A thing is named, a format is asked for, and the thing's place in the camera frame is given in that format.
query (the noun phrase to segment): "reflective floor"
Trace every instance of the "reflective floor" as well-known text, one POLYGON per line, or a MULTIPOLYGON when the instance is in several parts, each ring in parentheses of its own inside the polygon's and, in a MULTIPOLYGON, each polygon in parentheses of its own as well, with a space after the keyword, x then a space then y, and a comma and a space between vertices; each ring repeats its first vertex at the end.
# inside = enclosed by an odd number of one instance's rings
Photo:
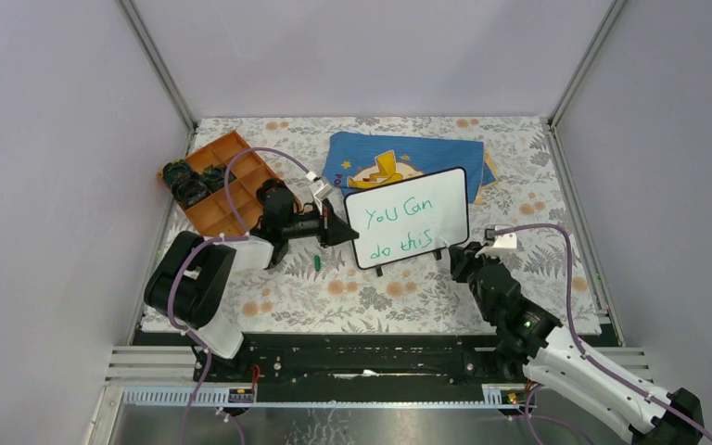
MULTIPOLYGON (((622 442, 609 428, 557 394, 540 391, 537 413, 554 415, 585 431, 594 443, 622 442)), ((176 445, 183 408, 123 406, 112 443, 176 445)), ((433 409, 252 409, 238 417, 247 444, 278 445, 505 445, 534 444, 524 422, 489 421, 502 414, 494 410, 433 409)), ((577 433, 537 421, 544 443, 588 443, 577 433)), ((235 426, 226 424, 212 409, 193 409, 184 443, 239 444, 235 426)))

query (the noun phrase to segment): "whiteboard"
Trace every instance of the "whiteboard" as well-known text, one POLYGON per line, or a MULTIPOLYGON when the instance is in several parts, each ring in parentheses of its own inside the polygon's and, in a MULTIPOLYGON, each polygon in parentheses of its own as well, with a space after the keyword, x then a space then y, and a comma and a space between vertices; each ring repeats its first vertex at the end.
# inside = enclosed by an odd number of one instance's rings
POLYGON ((458 167, 345 197, 356 264, 369 269, 468 239, 465 169, 458 167))

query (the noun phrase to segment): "whiteboard black frame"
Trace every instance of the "whiteboard black frame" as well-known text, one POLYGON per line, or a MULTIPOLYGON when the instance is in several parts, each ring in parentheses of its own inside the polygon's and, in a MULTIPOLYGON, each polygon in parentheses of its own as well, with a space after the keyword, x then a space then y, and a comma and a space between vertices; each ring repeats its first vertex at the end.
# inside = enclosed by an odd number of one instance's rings
MULTIPOLYGON (((468 240, 468 238, 471 237, 471 214, 470 214, 470 212, 468 211, 468 204, 469 204, 469 202, 468 202, 468 172, 466 172, 466 171, 465 171, 465 168, 463 168, 463 167, 452 167, 452 168, 450 168, 450 169, 441 170, 440 172, 434 172, 434 173, 429 173, 429 174, 423 174, 423 175, 421 175, 421 176, 416 176, 416 177, 414 177, 414 178, 408 178, 408 179, 399 181, 398 183, 383 184, 383 185, 379 185, 379 186, 377 186, 377 187, 366 188, 366 189, 364 189, 364 190, 359 190, 359 191, 357 191, 357 192, 352 192, 352 193, 349 193, 349 194, 345 195, 345 198, 342 200, 342 204, 343 204, 343 207, 345 207, 345 217, 348 219, 348 225, 350 225, 350 215, 348 215, 348 198, 349 198, 349 197, 352 197, 353 195, 359 195, 360 193, 372 192, 372 191, 375 191, 375 190, 377 190, 377 189, 379 189, 379 188, 391 187, 391 186, 393 186, 393 185, 409 183, 410 181, 415 181, 415 180, 417 180, 417 179, 428 178, 428 177, 430 177, 430 176, 435 176, 436 174, 442 174, 442 173, 445 173, 445 172, 451 172, 452 170, 462 170, 462 171, 463 171, 463 178, 464 178, 464 180, 463 180, 463 189, 464 189, 463 195, 465 196, 465 239, 462 240, 462 241, 457 241, 456 243, 450 243, 450 246, 456 246, 456 245, 458 245, 458 244, 463 244, 465 241, 468 240)), ((418 256, 420 256, 420 255, 426 255, 426 254, 428 254, 428 253, 435 252, 436 250, 441 250, 441 248, 433 248, 432 250, 428 250, 428 251, 425 251, 425 252, 417 253, 417 254, 415 254, 415 255, 411 255, 410 257, 400 258, 399 260, 392 260, 392 261, 382 262, 382 263, 380 263, 380 264, 378 264, 378 265, 376 265, 376 266, 362 267, 362 266, 359 264, 359 255, 356 255, 356 241, 355 241, 355 240, 351 240, 351 241, 350 241, 350 246, 353 248, 353 257, 354 257, 354 259, 356 260, 356 267, 358 267, 358 268, 359 268, 360 270, 362 270, 362 271, 369 271, 370 269, 378 269, 378 268, 381 268, 381 267, 383 267, 383 266, 385 266, 385 265, 387 265, 387 264, 391 264, 391 263, 394 263, 394 262, 397 262, 397 261, 405 261, 405 260, 408 260, 408 259, 411 259, 411 258, 414 258, 414 257, 418 257, 418 256)))

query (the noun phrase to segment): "table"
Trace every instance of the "table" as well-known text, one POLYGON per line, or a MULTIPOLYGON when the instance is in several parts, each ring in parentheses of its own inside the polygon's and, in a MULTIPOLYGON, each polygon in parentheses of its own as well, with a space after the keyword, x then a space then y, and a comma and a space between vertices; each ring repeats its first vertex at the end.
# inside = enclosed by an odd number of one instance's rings
MULTIPOLYGON (((320 173, 329 136, 336 132, 411 135, 483 141, 498 182, 469 205, 471 240, 481 240, 488 224, 558 223, 573 230, 539 118, 212 118, 201 121, 194 148, 232 130, 251 146, 286 151, 320 173)), ((291 162, 262 154, 268 165, 300 196, 307 180, 291 162)), ((345 217, 342 194, 332 202, 345 217)), ((194 231, 173 207, 160 253, 183 230, 194 231)), ((595 296, 586 280, 576 240, 574 315, 580 334, 601 329, 595 296)), ((504 262, 523 294, 566 322, 566 254, 553 231, 523 232, 519 249, 504 262)), ((383 267, 384 275, 356 267, 350 243, 321 248, 314 238, 291 241, 284 261, 267 271, 230 276, 220 311, 245 332, 491 334, 466 285, 448 279, 449 259, 423 255, 383 267), (323 268, 314 270, 314 256, 323 268)), ((146 307, 146 332, 172 332, 167 318, 146 307)))

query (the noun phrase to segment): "blue cloth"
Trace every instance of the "blue cloth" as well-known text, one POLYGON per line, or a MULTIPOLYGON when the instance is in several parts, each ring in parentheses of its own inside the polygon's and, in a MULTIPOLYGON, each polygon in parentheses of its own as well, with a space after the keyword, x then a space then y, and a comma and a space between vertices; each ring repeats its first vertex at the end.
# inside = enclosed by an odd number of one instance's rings
POLYGON ((323 175, 344 195, 454 167, 465 168, 468 202, 495 182, 478 141, 339 132, 330 142, 323 175))

